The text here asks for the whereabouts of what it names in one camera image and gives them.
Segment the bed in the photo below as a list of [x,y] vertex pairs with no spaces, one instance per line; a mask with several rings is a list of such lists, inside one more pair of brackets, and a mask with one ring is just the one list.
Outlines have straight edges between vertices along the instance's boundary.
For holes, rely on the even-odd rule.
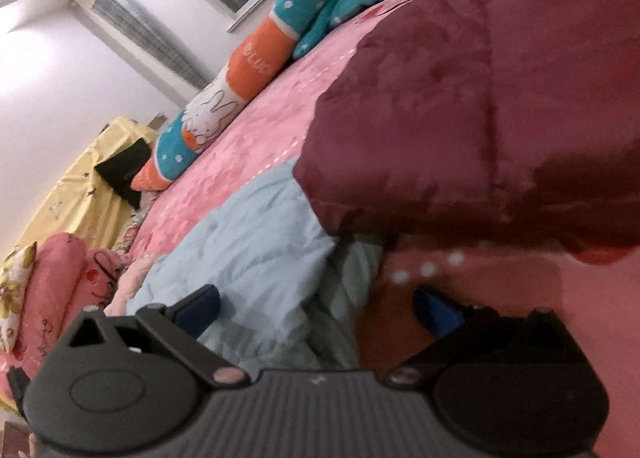
[[[388,0],[331,33],[265,89],[154,204],[131,254],[172,251],[209,211],[256,176],[300,155],[316,100],[344,71],[358,43],[411,0]],[[455,236],[400,235],[383,262],[358,338],[364,368],[388,370],[430,335],[414,319],[412,293],[431,282],[459,301],[502,314],[534,307],[560,314],[610,396],[596,446],[604,458],[640,456],[640,251],[602,248],[585,237],[534,248]]]

